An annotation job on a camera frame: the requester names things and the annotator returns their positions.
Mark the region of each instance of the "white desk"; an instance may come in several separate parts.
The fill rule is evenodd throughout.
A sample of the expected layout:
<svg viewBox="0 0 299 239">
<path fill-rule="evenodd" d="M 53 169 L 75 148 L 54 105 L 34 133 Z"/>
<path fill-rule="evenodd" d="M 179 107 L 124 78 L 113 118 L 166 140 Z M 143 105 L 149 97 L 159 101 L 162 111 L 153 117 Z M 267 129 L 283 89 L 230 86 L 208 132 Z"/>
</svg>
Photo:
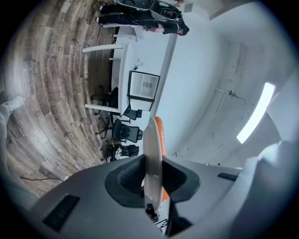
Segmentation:
<svg viewBox="0 0 299 239">
<path fill-rule="evenodd" d="M 135 31 L 135 35 L 131 34 L 120 34 L 120 35 L 113 35 L 113 37 L 128 37 L 135 39 L 136 41 L 139 41 L 141 39 L 144 39 L 143 35 L 143 27 L 137 26 L 137 25 L 121 25 L 116 23 L 106 24 L 102 26 L 103 28 L 115 28 L 115 27 L 131 27 Z"/>
<path fill-rule="evenodd" d="M 129 105 L 127 98 L 128 93 L 128 80 L 129 73 L 134 69 L 138 56 L 135 49 L 130 43 L 127 44 L 113 44 L 113 45 L 102 45 L 82 49 L 83 53 L 96 51 L 96 50 L 107 50 L 107 49 L 123 49 L 121 56 L 121 67 L 118 79 L 118 108 L 112 108 L 101 105 L 85 104 L 86 108 L 110 111 L 123 114 Z"/>
</svg>

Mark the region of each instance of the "fluorescent light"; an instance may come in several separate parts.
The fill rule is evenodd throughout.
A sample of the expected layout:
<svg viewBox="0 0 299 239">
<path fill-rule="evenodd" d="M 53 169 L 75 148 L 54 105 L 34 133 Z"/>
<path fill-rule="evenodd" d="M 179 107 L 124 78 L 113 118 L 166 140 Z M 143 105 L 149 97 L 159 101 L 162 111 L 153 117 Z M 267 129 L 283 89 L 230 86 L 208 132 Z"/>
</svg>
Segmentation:
<svg viewBox="0 0 299 239">
<path fill-rule="evenodd" d="M 244 126 L 243 130 L 237 136 L 237 139 L 240 141 L 241 144 L 243 144 L 248 139 L 248 137 L 254 131 L 258 123 L 261 121 L 271 101 L 274 90 L 274 85 L 268 82 L 265 84 L 260 100 L 258 101 L 252 116 L 248 120 L 247 124 Z"/>
</svg>

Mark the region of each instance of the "person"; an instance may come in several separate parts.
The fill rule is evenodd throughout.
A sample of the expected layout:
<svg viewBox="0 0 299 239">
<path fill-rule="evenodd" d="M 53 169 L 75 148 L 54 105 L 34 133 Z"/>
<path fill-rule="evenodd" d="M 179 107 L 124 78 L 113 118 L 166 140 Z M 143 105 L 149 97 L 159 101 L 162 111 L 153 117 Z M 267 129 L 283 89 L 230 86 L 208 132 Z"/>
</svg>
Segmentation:
<svg viewBox="0 0 299 239">
<path fill-rule="evenodd" d="M 97 17 L 96 22 L 100 25 L 108 23 L 117 23 L 122 25 L 139 25 L 146 28 L 147 31 L 163 34 L 178 34 L 186 35 L 189 28 L 185 25 L 184 21 L 177 23 L 157 21 L 152 16 L 150 11 L 138 11 L 134 8 L 126 7 L 124 5 L 104 5 L 101 4 L 100 12 L 107 13 L 123 13 L 121 15 L 108 15 Z"/>
<path fill-rule="evenodd" d="M 181 6 L 181 3 L 184 3 L 185 0 L 174 0 L 176 1 L 177 3 L 174 5 L 175 7 L 180 7 Z"/>
<path fill-rule="evenodd" d="M 39 199 L 39 196 L 26 187 L 26 184 L 13 169 L 8 169 L 6 153 L 9 116 L 13 110 L 19 109 L 24 103 L 24 97 L 16 96 L 13 100 L 0 105 L 0 176 L 2 185 L 14 204 L 20 210 L 29 210 Z"/>
</svg>

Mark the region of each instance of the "office chair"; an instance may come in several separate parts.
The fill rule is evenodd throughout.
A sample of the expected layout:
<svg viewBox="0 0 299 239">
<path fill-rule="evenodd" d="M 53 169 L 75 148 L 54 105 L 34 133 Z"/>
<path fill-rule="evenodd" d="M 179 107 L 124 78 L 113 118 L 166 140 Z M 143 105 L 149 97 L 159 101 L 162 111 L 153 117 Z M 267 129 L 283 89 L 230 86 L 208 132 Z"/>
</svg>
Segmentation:
<svg viewBox="0 0 299 239">
<path fill-rule="evenodd" d="M 127 109 L 125 110 L 124 116 L 127 116 L 128 118 L 132 120 L 136 120 L 136 118 L 142 117 L 142 110 L 132 110 L 131 105 L 128 105 Z"/>
<path fill-rule="evenodd" d="M 108 103 L 109 107 L 118 108 L 118 87 L 115 87 L 110 95 L 106 95 L 105 98 L 101 99 L 102 105 L 106 106 Z"/>
<path fill-rule="evenodd" d="M 110 114 L 110 116 L 112 117 L 112 120 L 111 120 L 111 122 L 112 122 L 112 127 L 109 127 L 109 122 L 110 122 L 109 117 L 106 117 L 106 119 L 107 119 L 107 123 L 104 121 L 103 118 L 99 118 L 99 120 L 101 120 L 102 123 L 103 123 L 103 125 L 104 125 L 104 129 L 103 129 L 102 131 L 100 131 L 100 132 L 96 132 L 95 135 L 99 135 L 99 134 L 105 132 L 104 137 L 101 137 L 102 140 L 106 138 L 106 135 L 107 135 L 108 130 L 113 130 L 113 127 L 114 127 L 114 125 L 113 125 L 113 116 L 112 116 L 111 114 Z M 124 135 L 128 134 L 128 132 L 126 131 L 126 129 L 124 129 L 124 132 L 123 132 L 123 133 L 124 133 Z"/>
<path fill-rule="evenodd" d="M 112 138 L 116 141 L 127 143 L 127 140 L 137 143 L 138 140 L 142 139 L 143 131 L 139 129 L 139 127 L 134 126 L 127 126 L 121 123 L 121 120 L 117 119 L 113 125 L 113 127 L 109 127 L 109 118 L 107 118 L 107 123 L 104 122 L 102 118 L 104 129 L 101 132 L 96 132 L 95 134 L 101 134 L 102 132 L 105 132 L 105 136 L 101 137 L 101 139 L 104 139 L 107 135 L 108 130 L 112 130 Z"/>
<path fill-rule="evenodd" d="M 107 151 L 106 156 L 101 159 L 102 161 L 104 161 L 105 159 L 107 159 L 109 156 L 111 156 L 110 161 L 115 161 L 115 155 L 118 149 L 121 149 L 121 156 L 136 156 L 139 154 L 139 147 L 135 146 L 134 144 L 128 145 L 128 146 L 124 146 L 121 144 L 117 144 L 116 146 L 110 145 L 109 150 Z"/>
<path fill-rule="evenodd" d="M 127 126 L 121 123 L 121 120 L 117 119 L 114 123 L 112 129 L 112 138 L 121 141 L 127 140 L 137 143 L 138 140 L 141 140 L 143 136 L 143 131 L 139 127 Z"/>
</svg>

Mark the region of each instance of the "floor plank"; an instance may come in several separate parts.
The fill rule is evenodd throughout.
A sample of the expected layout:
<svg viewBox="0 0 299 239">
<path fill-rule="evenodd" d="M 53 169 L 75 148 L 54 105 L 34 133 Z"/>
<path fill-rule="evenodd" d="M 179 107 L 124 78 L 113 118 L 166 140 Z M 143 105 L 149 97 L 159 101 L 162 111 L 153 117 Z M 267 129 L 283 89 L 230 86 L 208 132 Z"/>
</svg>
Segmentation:
<svg viewBox="0 0 299 239">
<path fill-rule="evenodd" d="M 114 29 L 95 22 L 98 9 L 96 0 L 41 4 L 21 24 L 1 61 L 0 102 L 26 98 L 7 125 L 8 165 L 20 176 L 62 179 L 102 163 L 107 143 L 95 135 L 102 125 L 84 104 L 91 95 L 102 97 L 99 85 L 108 91 L 110 51 L 81 53 L 113 43 Z M 24 182 L 40 196 L 59 184 Z"/>
</svg>

